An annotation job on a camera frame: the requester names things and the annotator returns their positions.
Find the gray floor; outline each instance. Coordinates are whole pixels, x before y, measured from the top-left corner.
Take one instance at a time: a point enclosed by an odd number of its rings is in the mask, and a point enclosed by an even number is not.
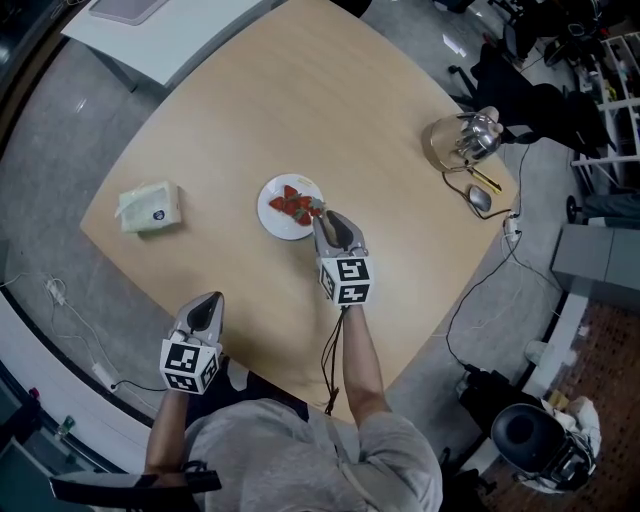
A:
[[[374,0],[363,19],[447,91],[459,94],[458,79],[448,75],[447,66],[468,70],[479,60],[483,32],[499,36],[502,30],[497,11],[484,1],[456,15],[437,10],[429,0]],[[533,51],[528,63],[538,57]],[[524,75],[533,83],[573,83],[564,65],[548,69],[539,62]],[[53,306],[42,289],[45,276],[37,273],[64,280],[69,303],[95,329],[113,367],[69,308],[56,306],[56,332],[82,336],[112,373],[151,387],[162,386],[160,340],[172,320],[92,246],[79,223],[110,167],[163,98],[162,90],[147,82],[129,94],[87,49],[69,43],[27,104],[0,162],[0,235],[11,242],[6,275],[31,273],[10,285],[12,293],[37,325],[90,372],[92,359],[82,339],[53,333]],[[524,151],[523,146],[500,149],[516,178]],[[577,192],[568,155],[567,148],[542,140],[531,147],[523,167],[524,238],[517,254],[545,273],[564,222],[565,198]],[[473,282],[501,259],[497,238]],[[509,263],[476,290],[453,326],[451,343],[458,355],[517,377],[525,367],[525,345],[544,333],[559,297],[538,281]],[[428,341],[425,336],[427,343],[388,393],[393,408],[414,421],[436,452],[446,445],[463,450],[478,433],[456,402],[454,387],[462,372],[442,337],[447,324],[445,318],[434,336]],[[158,393],[126,388],[118,395],[151,415],[160,399]]]

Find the office chair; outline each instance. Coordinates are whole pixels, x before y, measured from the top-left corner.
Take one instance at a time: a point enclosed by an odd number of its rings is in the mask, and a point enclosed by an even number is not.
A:
[[[17,10],[15,0],[0,0],[0,25],[4,25]]]
[[[464,455],[451,460],[450,448],[442,451],[439,460],[442,473],[440,512],[489,512],[480,499],[479,491],[484,491],[484,495],[488,496],[496,489],[497,484],[487,482],[477,469],[461,471],[463,460],[466,460]]]
[[[516,469],[516,481],[543,492],[575,491],[586,484],[596,452],[581,431],[565,427],[539,399],[498,372],[467,369],[460,404]]]
[[[369,8],[373,0],[331,0],[331,1],[334,4],[342,7],[345,11],[359,18]]]
[[[582,206],[569,196],[566,212],[569,224],[575,224],[580,216],[582,224],[599,219],[599,226],[640,230],[640,191],[624,188],[606,195],[592,194],[583,199]]]
[[[599,147],[615,147],[588,95],[570,92],[565,98],[551,84],[532,85],[489,44],[471,68],[477,87],[459,67],[450,66],[449,72],[460,74],[470,94],[451,96],[456,103],[474,111],[498,109],[507,144],[531,144],[547,137],[591,158],[599,158]]]

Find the white plate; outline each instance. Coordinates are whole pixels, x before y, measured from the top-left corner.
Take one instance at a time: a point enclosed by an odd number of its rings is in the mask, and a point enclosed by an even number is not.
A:
[[[324,201],[318,186],[308,178],[299,174],[281,174],[267,183],[258,196],[258,218],[264,228],[273,236],[283,240],[299,240],[309,236],[313,226],[301,226],[286,213],[269,206],[269,201],[284,196],[284,186],[295,188],[303,196],[311,196]]]

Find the tissue box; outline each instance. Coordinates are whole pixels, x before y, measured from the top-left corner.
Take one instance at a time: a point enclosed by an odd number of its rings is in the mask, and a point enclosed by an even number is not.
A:
[[[178,187],[163,181],[120,194],[116,217],[118,215],[124,233],[153,231],[177,224],[182,220]]]

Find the gray t-shirt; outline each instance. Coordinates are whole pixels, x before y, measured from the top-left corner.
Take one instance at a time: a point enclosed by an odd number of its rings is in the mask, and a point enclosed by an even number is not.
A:
[[[426,512],[442,502],[442,475],[427,440],[405,418],[376,413],[359,430],[360,461],[375,457]],[[257,400],[216,411],[187,431],[188,460],[218,472],[222,490],[196,495],[206,512],[367,511],[364,499],[290,408]]]

